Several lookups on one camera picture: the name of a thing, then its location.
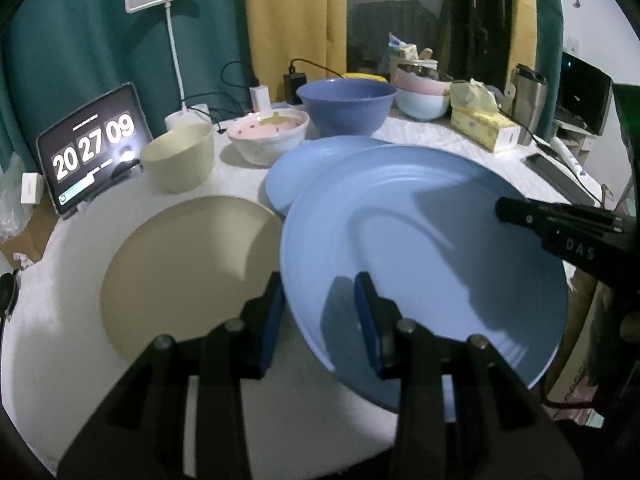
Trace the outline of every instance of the yellow curtain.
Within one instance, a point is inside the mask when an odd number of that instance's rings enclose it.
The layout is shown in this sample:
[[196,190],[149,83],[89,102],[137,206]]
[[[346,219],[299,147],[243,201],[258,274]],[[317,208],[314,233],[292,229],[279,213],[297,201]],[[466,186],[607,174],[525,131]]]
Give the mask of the yellow curtain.
[[[272,101],[284,99],[282,76],[295,57],[345,72],[347,0],[246,0],[246,12],[255,75]],[[331,76],[296,66],[309,81]]]
[[511,51],[507,81],[518,63],[532,69],[536,67],[538,44],[538,14],[536,0],[513,0],[511,13]]

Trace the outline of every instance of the finger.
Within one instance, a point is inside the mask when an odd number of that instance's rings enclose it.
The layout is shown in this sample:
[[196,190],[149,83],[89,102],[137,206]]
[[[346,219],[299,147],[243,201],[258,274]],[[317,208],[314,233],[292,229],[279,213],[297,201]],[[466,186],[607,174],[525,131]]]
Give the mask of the finger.
[[633,312],[622,320],[620,337],[628,343],[640,344],[640,312]]

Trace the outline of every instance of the white tablecloth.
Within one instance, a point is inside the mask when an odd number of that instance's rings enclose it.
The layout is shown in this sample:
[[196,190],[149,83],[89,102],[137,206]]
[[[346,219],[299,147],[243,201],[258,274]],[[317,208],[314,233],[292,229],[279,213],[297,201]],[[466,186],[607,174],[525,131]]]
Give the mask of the white tablecloth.
[[[527,197],[565,202],[523,165],[533,148],[492,155],[447,126],[407,121],[395,111],[375,137],[458,153],[500,174]],[[98,310],[102,278],[120,245],[156,213],[197,196],[231,194],[268,205],[262,186],[266,171],[245,163],[223,135],[216,138],[210,178],[194,191],[164,196],[140,174],[58,222],[42,261],[20,274],[20,296],[2,349],[5,409],[45,464],[55,468],[126,369],[108,343]],[[396,428],[394,414],[361,399],[324,370],[288,314],[273,366],[262,381],[243,382],[242,400],[256,479],[314,478],[340,470],[389,448]],[[193,449],[191,425],[188,433]],[[193,461],[186,462],[187,472],[193,472]]]

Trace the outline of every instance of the large blue plate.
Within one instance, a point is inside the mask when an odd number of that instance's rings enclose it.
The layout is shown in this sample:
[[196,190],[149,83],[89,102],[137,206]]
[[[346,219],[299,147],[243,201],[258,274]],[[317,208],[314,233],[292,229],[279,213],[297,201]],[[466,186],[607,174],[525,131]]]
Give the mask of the large blue plate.
[[466,158],[415,146],[366,150],[316,177],[287,216],[280,272],[322,364],[366,399],[398,409],[399,381],[375,376],[354,307],[353,280],[368,271],[403,316],[458,340],[485,334],[535,384],[562,335],[564,270],[535,234],[500,223],[501,196],[522,198]]
[[286,216],[300,191],[322,170],[354,153],[385,144],[371,137],[307,140],[281,156],[269,170],[264,183],[267,198],[278,213]]

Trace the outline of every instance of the teal curtain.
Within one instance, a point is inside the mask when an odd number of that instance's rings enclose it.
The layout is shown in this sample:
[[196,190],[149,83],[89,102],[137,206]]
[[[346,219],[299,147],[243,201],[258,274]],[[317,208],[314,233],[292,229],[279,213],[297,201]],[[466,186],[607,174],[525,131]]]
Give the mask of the teal curtain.
[[[250,62],[244,0],[179,0],[172,15],[186,94],[222,90],[246,101],[242,89],[220,82],[226,62]],[[163,6],[127,14],[124,0],[25,0],[2,40],[8,94],[31,153],[40,133],[127,81],[154,136],[178,109]],[[226,79],[248,81],[232,69]],[[234,109],[223,96],[190,102]]]
[[9,168],[9,160],[13,152],[20,155],[27,171],[37,171],[36,163],[15,119],[0,62],[0,168],[3,171]]
[[545,107],[536,133],[545,140],[553,136],[554,115],[560,86],[564,16],[560,0],[536,0],[538,7],[538,45],[536,70],[548,83]]

